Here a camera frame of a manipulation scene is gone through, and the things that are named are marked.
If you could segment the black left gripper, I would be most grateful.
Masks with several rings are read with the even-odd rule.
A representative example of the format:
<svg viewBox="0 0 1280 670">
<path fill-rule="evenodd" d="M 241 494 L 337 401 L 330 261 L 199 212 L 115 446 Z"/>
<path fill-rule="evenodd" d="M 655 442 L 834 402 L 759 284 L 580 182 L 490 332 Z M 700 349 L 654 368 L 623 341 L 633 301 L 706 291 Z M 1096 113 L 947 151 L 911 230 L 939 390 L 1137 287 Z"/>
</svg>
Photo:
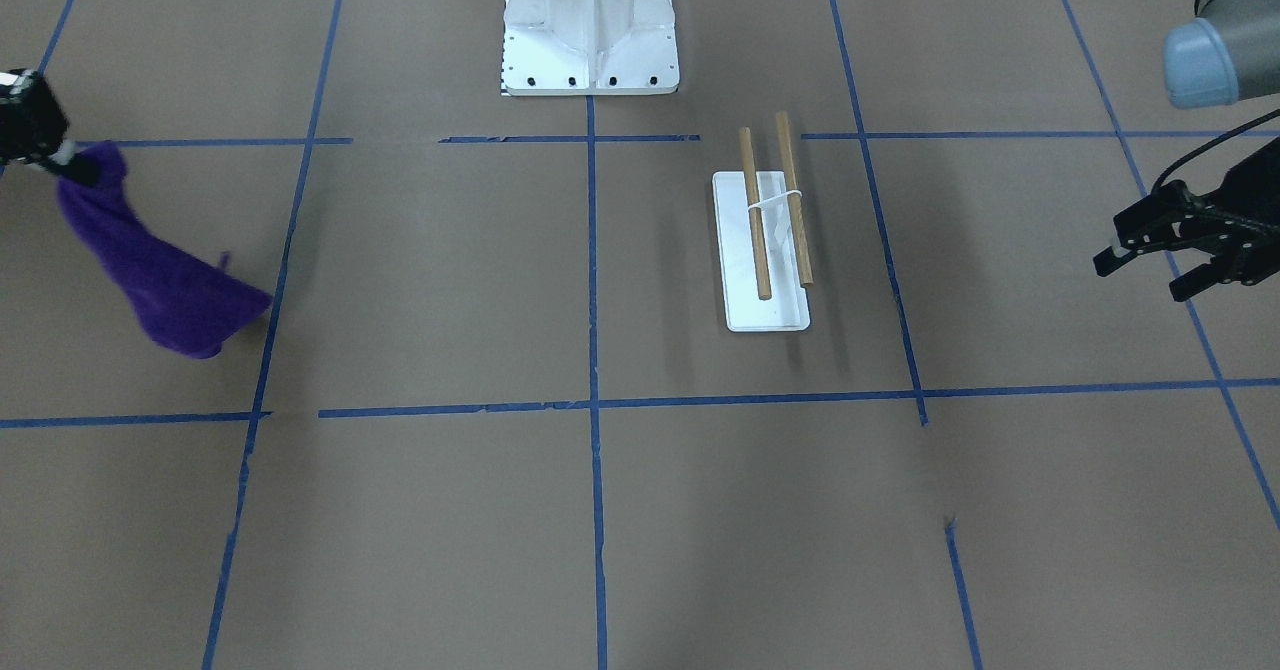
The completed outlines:
<svg viewBox="0 0 1280 670">
<path fill-rule="evenodd" d="M 1207 260 L 1170 282 L 1185 302 L 1216 286 L 1258 284 L 1279 272 L 1279 141 L 1233 167 L 1221 184 L 1192 193 L 1184 181 L 1161 183 L 1114 218 L 1111 245 L 1093 257 L 1100 277 L 1147 254 L 1187 249 Z"/>
</svg>

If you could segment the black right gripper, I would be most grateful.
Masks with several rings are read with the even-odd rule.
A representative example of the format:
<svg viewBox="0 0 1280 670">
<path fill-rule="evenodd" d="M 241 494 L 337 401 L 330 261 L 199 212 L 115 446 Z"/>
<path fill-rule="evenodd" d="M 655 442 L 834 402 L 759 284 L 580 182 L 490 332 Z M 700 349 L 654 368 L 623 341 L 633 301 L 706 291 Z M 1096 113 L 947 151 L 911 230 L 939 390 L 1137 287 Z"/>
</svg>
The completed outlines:
<svg viewBox="0 0 1280 670">
<path fill-rule="evenodd" d="M 1 164 L 67 167 L 70 123 L 46 77 L 35 69 L 1 73 Z"/>
</svg>

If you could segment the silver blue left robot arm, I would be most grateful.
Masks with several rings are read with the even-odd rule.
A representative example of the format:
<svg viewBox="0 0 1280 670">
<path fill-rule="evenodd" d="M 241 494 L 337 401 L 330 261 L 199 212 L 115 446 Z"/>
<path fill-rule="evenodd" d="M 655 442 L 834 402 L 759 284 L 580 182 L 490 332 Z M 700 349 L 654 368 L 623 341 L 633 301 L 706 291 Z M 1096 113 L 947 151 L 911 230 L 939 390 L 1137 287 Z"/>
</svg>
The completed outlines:
<svg viewBox="0 0 1280 670">
<path fill-rule="evenodd" d="M 1179 109 L 1228 106 L 1279 90 L 1279 0 L 1194 0 L 1194 18 L 1169 31 L 1164 83 Z M 1093 260 L 1097 275 L 1137 257 L 1193 249 L 1206 260 L 1170 282 L 1185 302 L 1217 284 L 1254 286 L 1279 270 L 1279 142 L 1231 167 L 1216 190 L 1194 193 L 1178 172 L 1277 113 L 1229 129 L 1171 163 L 1149 192 L 1114 218 L 1114 240 Z"/>
</svg>

